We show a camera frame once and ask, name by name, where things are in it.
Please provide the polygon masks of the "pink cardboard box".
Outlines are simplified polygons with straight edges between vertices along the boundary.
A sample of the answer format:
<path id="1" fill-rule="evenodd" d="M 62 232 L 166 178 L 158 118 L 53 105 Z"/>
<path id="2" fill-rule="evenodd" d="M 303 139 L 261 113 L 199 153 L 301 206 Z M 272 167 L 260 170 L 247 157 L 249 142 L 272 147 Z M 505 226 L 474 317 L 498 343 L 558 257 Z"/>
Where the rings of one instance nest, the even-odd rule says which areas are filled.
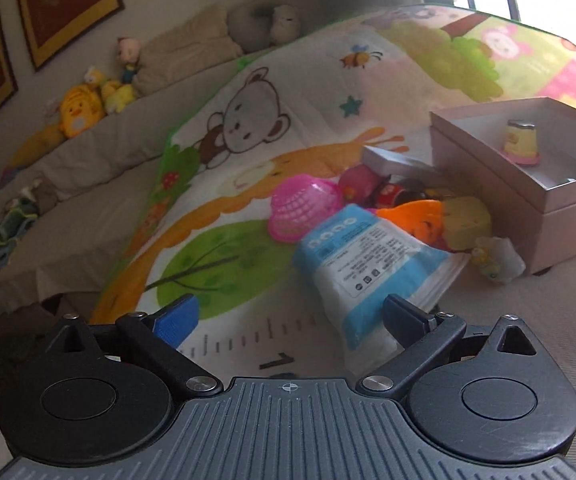
<path id="1" fill-rule="evenodd" d="M 535 124 L 533 167 L 502 152 L 512 119 Z M 528 273 L 576 256 L 576 108 L 550 98 L 446 108 L 431 113 L 430 139 L 434 168 L 486 204 Z"/>

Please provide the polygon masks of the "grey neck pillow plush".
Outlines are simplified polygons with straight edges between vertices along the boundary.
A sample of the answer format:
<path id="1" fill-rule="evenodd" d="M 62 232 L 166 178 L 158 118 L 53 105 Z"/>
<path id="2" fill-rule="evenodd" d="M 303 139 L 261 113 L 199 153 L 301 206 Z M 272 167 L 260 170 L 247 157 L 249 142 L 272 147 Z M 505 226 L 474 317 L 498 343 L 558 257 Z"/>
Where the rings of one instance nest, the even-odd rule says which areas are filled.
<path id="1" fill-rule="evenodd" d="M 299 11 L 280 0 L 250 0 L 227 13 L 228 33 L 241 50 L 253 53 L 290 44 L 302 36 Z"/>

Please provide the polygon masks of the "blue white wipes packet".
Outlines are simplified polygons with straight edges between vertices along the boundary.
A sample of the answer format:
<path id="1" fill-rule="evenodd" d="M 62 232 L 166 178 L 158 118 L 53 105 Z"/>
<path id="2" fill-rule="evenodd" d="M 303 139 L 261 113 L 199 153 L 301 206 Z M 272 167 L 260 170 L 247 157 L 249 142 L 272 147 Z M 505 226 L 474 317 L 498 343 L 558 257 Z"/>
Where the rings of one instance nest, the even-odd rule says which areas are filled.
<path id="1" fill-rule="evenodd" d="M 314 285 L 342 340 L 344 364 L 360 377 L 403 350 L 384 327 L 382 305 L 396 295 L 428 313 L 451 287 L 468 256 L 428 246 L 355 205 L 300 240 L 294 265 Z"/>

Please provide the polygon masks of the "pink pig toy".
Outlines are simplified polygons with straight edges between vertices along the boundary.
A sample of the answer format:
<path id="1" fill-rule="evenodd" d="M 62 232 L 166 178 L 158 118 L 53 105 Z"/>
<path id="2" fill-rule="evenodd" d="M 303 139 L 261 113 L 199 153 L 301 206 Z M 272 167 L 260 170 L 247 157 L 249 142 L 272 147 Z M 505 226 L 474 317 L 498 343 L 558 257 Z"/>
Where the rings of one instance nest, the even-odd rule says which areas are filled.
<path id="1" fill-rule="evenodd" d="M 347 204 L 369 206 L 384 178 L 365 165 L 347 169 L 339 178 L 338 187 Z"/>

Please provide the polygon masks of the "yellow tiger plush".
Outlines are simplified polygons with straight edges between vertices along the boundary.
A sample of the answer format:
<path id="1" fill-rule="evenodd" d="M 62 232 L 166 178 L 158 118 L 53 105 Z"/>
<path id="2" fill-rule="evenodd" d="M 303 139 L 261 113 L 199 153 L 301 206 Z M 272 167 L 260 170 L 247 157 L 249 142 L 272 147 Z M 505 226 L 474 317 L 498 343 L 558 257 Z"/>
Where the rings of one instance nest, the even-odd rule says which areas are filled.
<path id="1" fill-rule="evenodd" d="M 60 131 L 67 139 L 72 139 L 100 122 L 105 117 L 105 110 L 98 93 L 81 84 L 64 95 L 59 114 Z"/>

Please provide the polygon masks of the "small yellow duck plush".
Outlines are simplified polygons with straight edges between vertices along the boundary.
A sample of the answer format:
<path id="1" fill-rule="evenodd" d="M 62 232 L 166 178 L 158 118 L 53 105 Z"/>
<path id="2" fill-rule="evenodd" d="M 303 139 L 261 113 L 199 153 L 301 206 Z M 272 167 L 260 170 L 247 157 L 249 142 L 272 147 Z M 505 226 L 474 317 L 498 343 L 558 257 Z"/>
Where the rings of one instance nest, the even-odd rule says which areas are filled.
<path id="1" fill-rule="evenodd" d="M 99 94 L 107 115 L 120 114 L 125 107 L 136 101 L 136 94 L 131 84 L 122 84 L 120 80 L 110 79 L 95 66 L 87 69 L 84 82 L 90 90 Z"/>

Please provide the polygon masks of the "pink doll figure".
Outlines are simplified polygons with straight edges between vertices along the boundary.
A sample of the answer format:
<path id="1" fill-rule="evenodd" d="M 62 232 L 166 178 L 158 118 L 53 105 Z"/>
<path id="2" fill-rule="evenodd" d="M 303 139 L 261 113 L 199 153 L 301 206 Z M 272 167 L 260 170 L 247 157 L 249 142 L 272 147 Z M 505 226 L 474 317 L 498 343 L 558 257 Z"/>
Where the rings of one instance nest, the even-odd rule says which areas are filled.
<path id="1" fill-rule="evenodd" d="M 118 61 L 122 66 L 121 82 L 130 84 L 137 73 L 142 43 L 133 37 L 118 39 Z"/>

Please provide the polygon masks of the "yellow pudding toy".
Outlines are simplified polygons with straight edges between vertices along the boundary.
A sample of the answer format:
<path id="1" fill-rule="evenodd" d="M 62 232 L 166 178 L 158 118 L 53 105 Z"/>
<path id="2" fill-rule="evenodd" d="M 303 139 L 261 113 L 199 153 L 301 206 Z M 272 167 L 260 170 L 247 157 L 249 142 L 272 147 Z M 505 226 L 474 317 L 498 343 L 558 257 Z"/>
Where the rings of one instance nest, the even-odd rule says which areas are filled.
<path id="1" fill-rule="evenodd" d="M 507 122 L 502 153 L 518 166 L 536 166 L 540 163 L 538 132 L 533 122 L 511 119 Z"/>

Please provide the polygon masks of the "beige folded blanket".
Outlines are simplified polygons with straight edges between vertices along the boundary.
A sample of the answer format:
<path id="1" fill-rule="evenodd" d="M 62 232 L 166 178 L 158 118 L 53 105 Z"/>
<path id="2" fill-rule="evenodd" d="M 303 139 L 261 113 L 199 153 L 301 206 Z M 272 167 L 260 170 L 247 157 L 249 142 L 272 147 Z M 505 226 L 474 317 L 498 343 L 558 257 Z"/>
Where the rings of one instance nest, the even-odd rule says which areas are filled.
<path id="1" fill-rule="evenodd" d="M 214 4 L 144 44 L 132 85 L 149 96 L 243 55 L 228 33 L 226 10 Z"/>

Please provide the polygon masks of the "pink plastic strainer scoop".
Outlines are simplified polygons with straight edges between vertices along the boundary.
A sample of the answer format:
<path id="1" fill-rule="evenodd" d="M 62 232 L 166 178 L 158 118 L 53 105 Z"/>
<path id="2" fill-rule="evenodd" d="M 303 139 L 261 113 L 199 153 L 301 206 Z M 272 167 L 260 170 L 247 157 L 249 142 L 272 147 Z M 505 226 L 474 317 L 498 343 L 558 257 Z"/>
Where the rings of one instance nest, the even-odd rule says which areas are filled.
<path id="1" fill-rule="evenodd" d="M 274 189 L 268 234 L 281 243 L 297 243 L 343 206 L 344 200 L 335 182 L 297 174 Z"/>

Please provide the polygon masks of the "small white yellow toy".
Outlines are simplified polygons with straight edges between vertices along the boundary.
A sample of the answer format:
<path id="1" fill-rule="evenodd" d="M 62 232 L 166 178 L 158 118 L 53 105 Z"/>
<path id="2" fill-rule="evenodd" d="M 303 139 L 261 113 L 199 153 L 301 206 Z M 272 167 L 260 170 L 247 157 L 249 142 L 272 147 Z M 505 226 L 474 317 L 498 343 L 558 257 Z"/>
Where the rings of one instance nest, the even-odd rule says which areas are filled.
<path id="1" fill-rule="evenodd" d="M 478 237 L 471 251 L 470 262 L 489 281 L 507 285 L 526 270 L 512 241 L 503 237 Z"/>

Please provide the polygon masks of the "green cloth on sofa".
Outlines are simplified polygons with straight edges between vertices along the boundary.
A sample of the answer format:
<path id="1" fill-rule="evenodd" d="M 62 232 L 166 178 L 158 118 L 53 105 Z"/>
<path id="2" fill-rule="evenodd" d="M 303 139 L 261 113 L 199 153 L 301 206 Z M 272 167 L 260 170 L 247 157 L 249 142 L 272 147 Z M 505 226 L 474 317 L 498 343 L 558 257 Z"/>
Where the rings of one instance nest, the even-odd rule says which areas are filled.
<path id="1" fill-rule="evenodd" d="M 0 219 L 0 268 L 6 266 L 23 235 L 39 216 L 38 201 L 30 186 L 23 188 L 18 197 L 7 203 Z"/>

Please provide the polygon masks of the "red black toy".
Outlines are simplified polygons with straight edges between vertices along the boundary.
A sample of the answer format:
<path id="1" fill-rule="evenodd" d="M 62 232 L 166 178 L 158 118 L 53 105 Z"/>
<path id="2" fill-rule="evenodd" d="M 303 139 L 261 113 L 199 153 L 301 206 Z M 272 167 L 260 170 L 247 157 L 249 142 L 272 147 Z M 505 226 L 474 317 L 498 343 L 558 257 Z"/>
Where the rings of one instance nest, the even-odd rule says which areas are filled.
<path id="1" fill-rule="evenodd" d="M 377 188 L 373 202 L 376 209 L 390 209 L 430 198 L 428 188 L 421 180 L 400 179 L 388 181 Z"/>

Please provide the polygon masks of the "colourful cartoon play mat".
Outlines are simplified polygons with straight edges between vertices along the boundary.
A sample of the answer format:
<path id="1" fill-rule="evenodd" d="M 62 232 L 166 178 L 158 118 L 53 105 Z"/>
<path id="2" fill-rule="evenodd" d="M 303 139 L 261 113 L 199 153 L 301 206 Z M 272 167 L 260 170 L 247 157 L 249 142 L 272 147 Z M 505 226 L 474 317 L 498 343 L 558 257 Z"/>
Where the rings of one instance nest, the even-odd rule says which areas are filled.
<path id="1" fill-rule="evenodd" d="M 170 135 L 93 323 L 192 295 L 182 350 L 223 380 L 340 374 L 294 245 L 268 232 L 276 188 L 300 174 L 337 182 L 364 148 L 428 160 L 435 110 L 522 98 L 576 107 L 576 46 L 450 6 L 379 10 L 262 55 Z"/>

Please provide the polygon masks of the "orange plastic toy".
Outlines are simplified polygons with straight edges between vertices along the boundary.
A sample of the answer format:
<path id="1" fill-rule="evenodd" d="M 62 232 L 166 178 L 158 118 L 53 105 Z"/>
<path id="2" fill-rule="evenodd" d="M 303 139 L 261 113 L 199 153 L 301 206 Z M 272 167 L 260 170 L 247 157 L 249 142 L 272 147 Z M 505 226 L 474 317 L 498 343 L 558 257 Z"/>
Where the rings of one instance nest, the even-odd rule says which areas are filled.
<path id="1" fill-rule="evenodd" d="M 443 204 L 438 200 L 414 200 L 394 208 L 380 208 L 376 216 L 429 246 L 442 236 Z"/>

